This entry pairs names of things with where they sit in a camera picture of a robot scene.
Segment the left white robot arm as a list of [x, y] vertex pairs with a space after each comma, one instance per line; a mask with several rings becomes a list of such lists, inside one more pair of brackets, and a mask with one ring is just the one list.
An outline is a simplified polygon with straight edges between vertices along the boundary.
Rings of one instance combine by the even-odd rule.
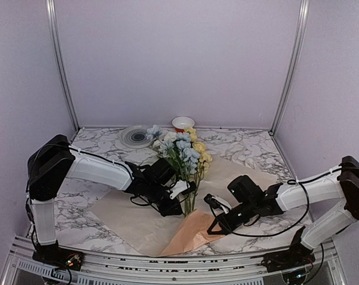
[[56, 135], [28, 160], [28, 209], [40, 253], [51, 264], [64, 260], [55, 232], [54, 202], [66, 179], [82, 179], [108, 185], [140, 199], [161, 216], [182, 214], [180, 194], [195, 190], [193, 182], [181, 180], [165, 159], [138, 166], [114, 161], [74, 148], [64, 135]]

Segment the white fake rose stem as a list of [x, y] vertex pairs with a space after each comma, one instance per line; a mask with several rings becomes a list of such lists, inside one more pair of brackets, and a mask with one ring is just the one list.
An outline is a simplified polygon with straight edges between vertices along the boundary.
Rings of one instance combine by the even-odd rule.
[[178, 148], [176, 146], [177, 134], [168, 131], [164, 136], [156, 137], [153, 149], [158, 157], [168, 161], [172, 166], [178, 165]]

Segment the blue fake flower stem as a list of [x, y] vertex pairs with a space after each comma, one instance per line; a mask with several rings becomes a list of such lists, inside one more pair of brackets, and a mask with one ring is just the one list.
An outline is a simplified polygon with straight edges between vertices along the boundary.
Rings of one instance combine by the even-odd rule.
[[[163, 129], [157, 125], [153, 125], [147, 130], [147, 136], [148, 138], [152, 139], [153, 142], [155, 141], [156, 137], [164, 136], [165, 134], [166, 132], [164, 132]], [[176, 146], [178, 148], [178, 165], [177, 167], [172, 166], [175, 169], [175, 176], [172, 179], [172, 183], [169, 186], [169, 193], [178, 181], [190, 181], [189, 178], [187, 178], [187, 167], [185, 165], [187, 159], [192, 156], [190, 137], [189, 134], [185, 132], [176, 132], [176, 134], [177, 134]], [[176, 197], [176, 199], [179, 201], [181, 205], [183, 215], [184, 215], [184, 202], [187, 199], [187, 197], [188, 194], [187, 195], [179, 194]]]

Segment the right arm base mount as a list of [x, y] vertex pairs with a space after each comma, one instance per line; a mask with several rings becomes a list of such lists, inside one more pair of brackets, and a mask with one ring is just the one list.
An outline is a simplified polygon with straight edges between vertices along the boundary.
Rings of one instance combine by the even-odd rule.
[[300, 241], [292, 241], [290, 247], [284, 251], [265, 254], [260, 265], [271, 273], [307, 264], [311, 265], [315, 260], [313, 249], [305, 247]]

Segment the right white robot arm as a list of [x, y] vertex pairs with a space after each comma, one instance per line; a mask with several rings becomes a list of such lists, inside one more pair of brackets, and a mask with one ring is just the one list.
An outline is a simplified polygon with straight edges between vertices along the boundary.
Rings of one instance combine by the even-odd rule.
[[278, 216], [302, 205], [309, 207], [324, 200], [337, 199], [337, 204], [314, 223], [301, 228], [292, 245], [284, 252], [284, 261], [296, 266], [319, 244], [359, 221], [359, 162], [351, 156], [339, 165], [305, 180], [289, 180], [262, 190], [247, 176], [235, 178], [228, 191], [238, 201], [231, 207], [216, 195], [207, 194], [204, 201], [210, 209], [222, 212], [207, 232], [210, 235], [236, 234], [236, 229], [252, 219]]

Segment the yellow fake flower stem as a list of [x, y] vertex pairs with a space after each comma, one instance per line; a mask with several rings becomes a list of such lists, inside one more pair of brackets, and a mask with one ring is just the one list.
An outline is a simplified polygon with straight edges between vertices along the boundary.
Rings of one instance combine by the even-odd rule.
[[187, 178], [195, 183], [195, 190], [192, 191], [184, 202], [184, 215], [188, 216], [195, 209], [197, 191], [201, 180], [209, 170], [209, 163], [212, 162], [212, 156], [206, 151], [204, 143], [198, 141], [196, 130], [193, 127], [186, 127], [185, 133], [189, 134], [191, 141], [192, 156], [187, 159]]

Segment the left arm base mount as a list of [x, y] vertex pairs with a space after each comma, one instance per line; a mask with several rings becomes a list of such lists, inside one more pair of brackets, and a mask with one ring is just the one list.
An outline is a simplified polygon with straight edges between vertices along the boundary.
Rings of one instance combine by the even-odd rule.
[[84, 253], [62, 248], [58, 242], [51, 245], [40, 245], [37, 243], [32, 258], [44, 264], [80, 271], [84, 261]]

